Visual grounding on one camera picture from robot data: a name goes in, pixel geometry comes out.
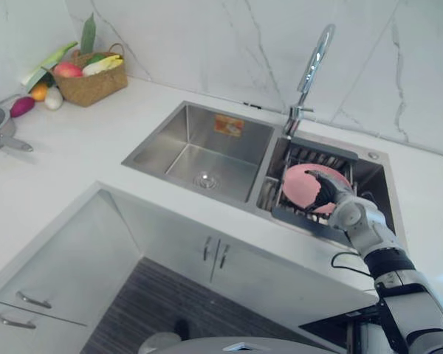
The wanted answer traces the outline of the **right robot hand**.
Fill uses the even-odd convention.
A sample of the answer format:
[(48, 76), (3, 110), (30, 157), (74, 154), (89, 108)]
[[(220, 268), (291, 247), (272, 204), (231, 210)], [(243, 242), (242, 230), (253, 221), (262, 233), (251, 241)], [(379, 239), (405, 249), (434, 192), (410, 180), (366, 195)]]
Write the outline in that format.
[(330, 176), (327, 173), (318, 170), (307, 170), (306, 174), (313, 176), (316, 181), (320, 183), (320, 190), (314, 201), (304, 209), (305, 212), (314, 212), (316, 209), (328, 203), (338, 204), (346, 196), (354, 194), (353, 189), (348, 183), (334, 176)]

